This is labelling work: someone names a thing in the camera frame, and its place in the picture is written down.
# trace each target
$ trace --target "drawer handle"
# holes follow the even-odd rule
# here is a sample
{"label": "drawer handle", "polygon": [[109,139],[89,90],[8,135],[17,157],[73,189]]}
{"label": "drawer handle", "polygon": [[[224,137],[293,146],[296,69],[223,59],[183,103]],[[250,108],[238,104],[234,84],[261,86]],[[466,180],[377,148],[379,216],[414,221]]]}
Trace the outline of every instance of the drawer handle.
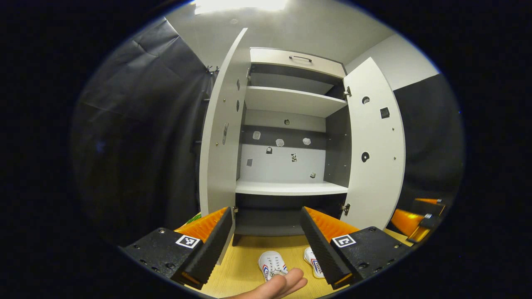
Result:
{"label": "drawer handle", "polygon": [[292,57],[303,58],[303,59],[307,59],[309,62],[312,62],[312,59],[307,58],[307,57],[301,57],[301,56],[290,55],[288,58],[292,59]]}

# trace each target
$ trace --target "white label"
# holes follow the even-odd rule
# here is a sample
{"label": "white label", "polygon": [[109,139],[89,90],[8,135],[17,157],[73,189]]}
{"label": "white label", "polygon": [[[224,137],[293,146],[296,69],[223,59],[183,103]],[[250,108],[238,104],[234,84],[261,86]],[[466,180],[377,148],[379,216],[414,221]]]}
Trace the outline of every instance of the white label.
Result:
{"label": "white label", "polygon": [[198,238],[182,235],[181,238],[176,241],[176,244],[187,248],[194,248],[199,242],[200,239]]}
{"label": "white label", "polygon": [[332,238],[332,240],[334,241],[334,243],[336,243],[336,246],[338,247],[345,247],[345,246],[349,246],[349,245],[353,245],[356,243],[355,240],[353,240],[353,238],[351,238],[350,235],[344,235],[344,236],[339,236],[339,237],[336,237],[336,238]]}

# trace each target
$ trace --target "ceiling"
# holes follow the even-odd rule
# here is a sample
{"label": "ceiling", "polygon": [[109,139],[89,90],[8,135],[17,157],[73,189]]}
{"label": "ceiling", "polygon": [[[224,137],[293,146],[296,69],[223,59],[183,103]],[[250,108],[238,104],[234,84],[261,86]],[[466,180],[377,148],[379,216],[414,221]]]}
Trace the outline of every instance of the ceiling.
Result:
{"label": "ceiling", "polygon": [[242,28],[254,47],[281,48],[350,63],[394,34],[352,6],[323,0],[288,0],[282,11],[236,9],[195,15],[185,4],[166,15],[205,65],[220,66]]}

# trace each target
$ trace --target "wooden floor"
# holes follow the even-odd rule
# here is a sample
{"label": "wooden floor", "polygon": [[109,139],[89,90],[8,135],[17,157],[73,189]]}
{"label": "wooden floor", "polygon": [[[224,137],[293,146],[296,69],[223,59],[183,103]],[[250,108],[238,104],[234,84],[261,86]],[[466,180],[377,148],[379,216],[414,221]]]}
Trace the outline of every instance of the wooden floor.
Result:
{"label": "wooden floor", "polygon": [[[406,241],[406,236],[387,229],[385,231],[403,243],[412,245]],[[229,245],[222,264],[214,267],[209,282],[199,292],[221,298],[256,288],[264,283],[264,277],[258,265],[259,257],[264,251],[274,250],[281,254],[288,270],[302,269],[303,277],[309,281],[305,287],[285,298],[308,299],[330,294],[333,289],[325,279],[314,278],[311,266],[303,260],[303,253],[308,246],[309,243],[305,236],[242,236],[237,246]]]}

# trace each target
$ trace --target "drawer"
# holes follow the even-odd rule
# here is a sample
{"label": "drawer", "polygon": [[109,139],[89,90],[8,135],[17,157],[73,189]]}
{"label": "drawer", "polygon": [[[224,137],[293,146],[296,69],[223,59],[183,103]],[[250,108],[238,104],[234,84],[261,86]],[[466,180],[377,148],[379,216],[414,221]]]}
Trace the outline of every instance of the drawer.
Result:
{"label": "drawer", "polygon": [[320,72],[337,78],[346,76],[343,64],[318,56],[279,49],[253,47],[250,48],[250,55],[251,63],[283,65]]}

